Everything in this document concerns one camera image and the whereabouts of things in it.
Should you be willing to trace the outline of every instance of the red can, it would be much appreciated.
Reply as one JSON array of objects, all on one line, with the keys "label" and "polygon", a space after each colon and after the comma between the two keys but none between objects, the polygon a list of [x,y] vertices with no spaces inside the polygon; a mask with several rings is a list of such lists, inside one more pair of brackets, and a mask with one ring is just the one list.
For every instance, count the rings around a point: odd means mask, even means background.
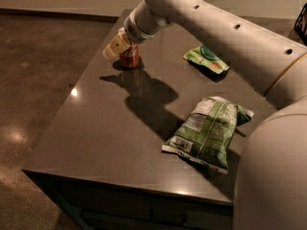
[{"label": "red can", "polygon": [[127,51],[119,54],[121,64],[126,68],[134,68],[138,66],[139,55],[138,55],[138,45],[133,44]]}]

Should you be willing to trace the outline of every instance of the green wrapper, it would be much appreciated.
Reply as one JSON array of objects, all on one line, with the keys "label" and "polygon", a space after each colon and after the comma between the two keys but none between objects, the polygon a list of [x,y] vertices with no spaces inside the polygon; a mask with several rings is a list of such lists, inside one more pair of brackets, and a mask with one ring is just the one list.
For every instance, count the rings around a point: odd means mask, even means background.
[{"label": "green wrapper", "polygon": [[203,98],[162,150],[227,174],[226,149],[235,128],[252,116],[252,111],[223,98]]},{"label": "green wrapper", "polygon": [[221,74],[229,69],[229,66],[227,66],[204,45],[190,50],[183,57],[198,66],[205,66],[216,74]]}]

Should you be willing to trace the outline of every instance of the green snack packet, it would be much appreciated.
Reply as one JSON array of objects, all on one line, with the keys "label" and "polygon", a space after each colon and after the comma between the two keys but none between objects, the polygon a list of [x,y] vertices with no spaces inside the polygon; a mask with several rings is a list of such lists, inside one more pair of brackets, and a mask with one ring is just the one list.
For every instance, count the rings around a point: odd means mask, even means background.
[{"label": "green snack packet", "polygon": [[183,56],[186,60],[192,61],[198,66],[205,66],[216,74],[221,74],[229,69],[221,59],[212,53],[204,45],[190,50]]},{"label": "green snack packet", "polygon": [[203,98],[162,150],[227,174],[226,149],[235,128],[252,116],[252,111],[223,98]]}]

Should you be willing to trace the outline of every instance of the gray tabletop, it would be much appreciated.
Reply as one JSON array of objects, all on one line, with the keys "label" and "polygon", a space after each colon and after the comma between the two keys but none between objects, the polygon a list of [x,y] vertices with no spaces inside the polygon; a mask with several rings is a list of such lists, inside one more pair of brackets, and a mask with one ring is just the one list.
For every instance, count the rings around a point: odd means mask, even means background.
[{"label": "gray tabletop", "polygon": [[[185,61],[184,53],[201,44],[177,25],[139,45],[135,70],[121,69],[118,58],[104,59],[103,49],[128,14],[123,12],[23,169],[232,205],[246,140],[274,108],[232,70],[215,81]],[[255,113],[228,148],[228,175],[161,152],[200,98],[211,96]]]}]

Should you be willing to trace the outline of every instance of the brown concrete floor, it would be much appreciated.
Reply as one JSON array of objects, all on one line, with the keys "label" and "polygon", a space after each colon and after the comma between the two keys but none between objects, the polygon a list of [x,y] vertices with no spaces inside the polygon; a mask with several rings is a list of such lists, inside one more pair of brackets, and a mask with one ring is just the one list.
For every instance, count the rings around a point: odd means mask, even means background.
[{"label": "brown concrete floor", "polygon": [[[294,25],[248,19],[285,36]],[[21,168],[112,26],[0,14],[0,229],[80,229]]]}]

